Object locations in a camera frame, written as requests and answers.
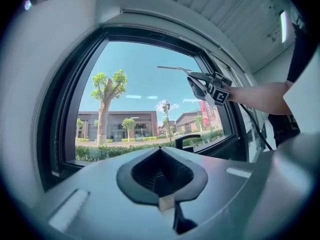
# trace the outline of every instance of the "black cable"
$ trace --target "black cable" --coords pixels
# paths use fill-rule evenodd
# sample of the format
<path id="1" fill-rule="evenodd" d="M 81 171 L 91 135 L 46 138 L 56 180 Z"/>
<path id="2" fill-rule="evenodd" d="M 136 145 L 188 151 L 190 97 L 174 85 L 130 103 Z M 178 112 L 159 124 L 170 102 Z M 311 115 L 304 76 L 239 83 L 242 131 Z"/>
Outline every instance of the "black cable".
<path id="1" fill-rule="evenodd" d="M 268 147 L 269 150 L 273 150 L 272 147 L 269 145 L 269 143 L 266 141 L 265 137 L 260 132 L 259 126 L 257 125 L 254 117 L 250 114 L 250 112 L 246 109 L 246 107 L 244 105 L 240 104 L 240 106 L 244 109 L 244 111 L 249 115 L 249 117 L 253 121 L 254 127 L 255 127 L 257 133 L 259 134 L 261 140 L 264 142 L 264 144 Z"/>

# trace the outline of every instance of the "sky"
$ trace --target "sky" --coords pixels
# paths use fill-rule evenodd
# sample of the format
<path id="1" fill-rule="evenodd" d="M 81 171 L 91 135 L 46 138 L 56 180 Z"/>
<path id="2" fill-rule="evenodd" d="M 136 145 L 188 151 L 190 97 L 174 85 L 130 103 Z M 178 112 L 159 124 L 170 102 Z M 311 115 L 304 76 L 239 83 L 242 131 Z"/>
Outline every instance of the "sky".
<path id="1" fill-rule="evenodd" d="M 193 57 L 148 44 L 109 42 L 96 61 L 85 86 L 79 111 L 98 111 L 100 101 L 90 93 L 94 90 L 92 77 L 104 73 L 112 78 L 123 70 L 127 75 L 126 92 L 111 101 L 109 111 L 157 111 L 158 125 L 162 126 L 165 113 L 162 104 L 170 103 L 169 120 L 177 120 L 182 113 L 200 109 L 199 103 L 181 70 L 157 66 L 182 67 L 200 72 Z"/>

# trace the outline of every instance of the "wall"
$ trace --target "wall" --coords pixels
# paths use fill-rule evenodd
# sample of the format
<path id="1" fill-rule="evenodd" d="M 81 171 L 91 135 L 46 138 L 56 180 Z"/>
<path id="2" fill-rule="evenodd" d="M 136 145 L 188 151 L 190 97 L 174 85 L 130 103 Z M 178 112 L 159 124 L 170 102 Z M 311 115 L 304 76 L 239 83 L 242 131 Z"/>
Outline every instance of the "wall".
<path id="1" fill-rule="evenodd" d="M 284 82 L 287 79 L 294 47 L 295 43 L 291 44 L 279 56 L 253 74 L 259 85 Z"/>
<path id="2" fill-rule="evenodd" d="M 197 126 L 196 126 L 195 121 L 190 122 L 190 127 L 191 127 L 191 131 L 198 129 Z"/>
<path id="3" fill-rule="evenodd" d="M 120 8 L 97 0 L 48 0 L 23 12 L 0 50 L 0 162 L 10 193 L 29 207 L 44 194 L 36 127 L 50 79 L 70 49 Z"/>

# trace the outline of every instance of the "tree trunk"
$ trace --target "tree trunk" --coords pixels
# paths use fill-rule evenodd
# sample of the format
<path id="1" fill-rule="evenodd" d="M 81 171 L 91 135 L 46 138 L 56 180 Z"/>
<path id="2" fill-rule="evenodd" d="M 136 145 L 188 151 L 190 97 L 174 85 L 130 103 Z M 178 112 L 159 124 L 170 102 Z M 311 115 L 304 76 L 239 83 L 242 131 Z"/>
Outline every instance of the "tree trunk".
<path id="1" fill-rule="evenodd" d="M 104 103 L 102 100 L 100 102 L 99 114 L 98 114 L 98 132 L 96 136 L 96 146 L 106 144 L 107 139 L 107 116 L 109 110 L 110 100 Z"/>
<path id="2" fill-rule="evenodd" d="M 76 127 L 76 132 L 75 132 L 75 143 L 77 143 L 77 139 L 78 139 L 78 132 L 79 132 L 79 128 Z"/>

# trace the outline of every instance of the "hedge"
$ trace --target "hedge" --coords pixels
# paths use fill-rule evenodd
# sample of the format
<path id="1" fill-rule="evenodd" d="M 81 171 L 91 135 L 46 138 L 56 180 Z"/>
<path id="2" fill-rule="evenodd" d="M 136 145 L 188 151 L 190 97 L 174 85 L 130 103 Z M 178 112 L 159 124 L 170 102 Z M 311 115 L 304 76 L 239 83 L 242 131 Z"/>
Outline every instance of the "hedge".
<path id="1" fill-rule="evenodd" d="M 165 139 L 167 136 L 166 135 L 159 135 L 157 138 L 158 139 Z"/>
<path id="2" fill-rule="evenodd" d="M 139 137 L 139 138 L 129 138 L 130 142 L 144 142 L 144 141 L 154 141 L 157 139 L 165 139 L 166 136 L 157 136 L 157 137 Z M 121 142 L 128 142 L 128 138 L 122 138 Z"/>
<path id="3" fill-rule="evenodd" d="M 88 139 L 88 138 L 77 138 L 76 141 L 77 142 L 89 142 L 90 139 Z"/>
<path id="4" fill-rule="evenodd" d="M 145 141 L 154 141 L 156 139 L 157 139 L 157 137 L 145 137 L 144 138 Z"/>
<path id="5" fill-rule="evenodd" d="M 224 135 L 222 130 L 203 134 L 200 138 L 188 138 L 183 140 L 183 146 L 199 147 L 203 144 L 212 142 Z M 143 150 L 154 147 L 175 147 L 174 141 L 167 141 L 164 143 L 144 144 L 139 146 L 105 146 L 89 147 L 89 146 L 75 146 L 75 155 L 77 160 L 95 162 L 108 158 L 117 157 L 129 152 Z"/>

